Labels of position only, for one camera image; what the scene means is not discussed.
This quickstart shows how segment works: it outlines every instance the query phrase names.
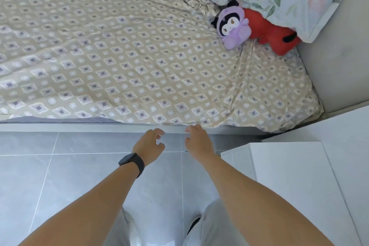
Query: light gray pants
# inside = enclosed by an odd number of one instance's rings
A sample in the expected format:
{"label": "light gray pants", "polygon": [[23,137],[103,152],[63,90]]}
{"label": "light gray pants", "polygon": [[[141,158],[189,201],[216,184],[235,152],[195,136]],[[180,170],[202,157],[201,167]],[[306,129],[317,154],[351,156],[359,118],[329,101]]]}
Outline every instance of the light gray pants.
{"label": "light gray pants", "polygon": [[[124,210],[119,213],[104,246],[137,246],[137,235],[131,216]],[[233,225],[220,199],[211,203],[200,221],[193,227],[183,246],[249,246]]]}

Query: shoe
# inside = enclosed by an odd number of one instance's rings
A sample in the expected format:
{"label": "shoe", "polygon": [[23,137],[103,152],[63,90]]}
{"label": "shoe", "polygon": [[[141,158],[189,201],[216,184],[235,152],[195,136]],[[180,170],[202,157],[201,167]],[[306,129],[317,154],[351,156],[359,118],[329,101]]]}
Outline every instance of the shoe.
{"label": "shoe", "polygon": [[136,224],[132,218],[132,216],[126,211],[124,210],[124,208],[122,208],[122,213],[124,215],[124,218],[127,222],[127,225],[129,227],[129,232],[130,232],[130,245],[131,246],[141,246],[141,238],[138,234],[137,231],[137,227]]}
{"label": "shoe", "polygon": [[201,216],[198,216],[196,217],[193,221],[192,221],[192,224],[190,226],[190,229],[188,230],[187,232],[187,235],[190,233],[191,229],[193,229],[193,227],[200,221],[201,219]]}

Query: white cabinet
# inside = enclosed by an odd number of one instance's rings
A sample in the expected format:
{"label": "white cabinet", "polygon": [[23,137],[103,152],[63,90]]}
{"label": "white cabinet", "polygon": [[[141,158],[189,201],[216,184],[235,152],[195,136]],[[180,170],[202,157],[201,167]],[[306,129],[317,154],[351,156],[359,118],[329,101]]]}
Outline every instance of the white cabinet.
{"label": "white cabinet", "polygon": [[361,245],[320,142],[250,143],[221,157],[291,203],[336,246]]}

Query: bed sheet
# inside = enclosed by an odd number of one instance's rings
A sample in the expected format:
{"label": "bed sheet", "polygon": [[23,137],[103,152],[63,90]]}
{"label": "bed sheet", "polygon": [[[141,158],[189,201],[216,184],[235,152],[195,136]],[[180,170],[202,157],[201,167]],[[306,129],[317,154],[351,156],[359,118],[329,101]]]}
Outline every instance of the bed sheet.
{"label": "bed sheet", "polygon": [[209,0],[0,0],[0,119],[290,129],[322,113],[296,50],[226,50]]}

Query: forearm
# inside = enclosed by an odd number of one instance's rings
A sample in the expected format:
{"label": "forearm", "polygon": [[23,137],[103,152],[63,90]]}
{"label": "forearm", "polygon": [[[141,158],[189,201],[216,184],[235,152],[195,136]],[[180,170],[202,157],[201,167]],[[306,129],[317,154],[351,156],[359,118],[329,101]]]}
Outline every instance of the forearm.
{"label": "forearm", "polygon": [[251,246],[333,246],[306,217],[269,188],[215,154],[199,161],[214,182],[231,220]]}
{"label": "forearm", "polygon": [[117,168],[47,220],[20,245],[101,246],[138,174],[135,163]]}

